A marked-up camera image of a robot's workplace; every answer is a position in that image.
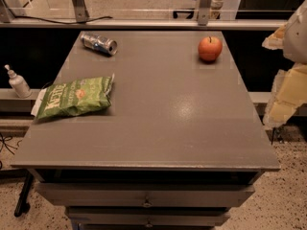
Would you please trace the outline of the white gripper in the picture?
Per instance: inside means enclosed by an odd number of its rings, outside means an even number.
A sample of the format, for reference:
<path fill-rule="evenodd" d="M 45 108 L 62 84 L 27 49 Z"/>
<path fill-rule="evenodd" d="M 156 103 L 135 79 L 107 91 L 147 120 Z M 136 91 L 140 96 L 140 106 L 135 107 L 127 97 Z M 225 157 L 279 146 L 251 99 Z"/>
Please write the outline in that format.
<path fill-rule="evenodd" d="M 288 70 L 279 70 L 274 77 L 271 97 L 265 108 L 263 124 L 268 129 L 281 127 L 307 103 L 307 0 L 290 17 L 266 37 L 262 46 L 282 50 L 283 56 L 297 62 Z"/>

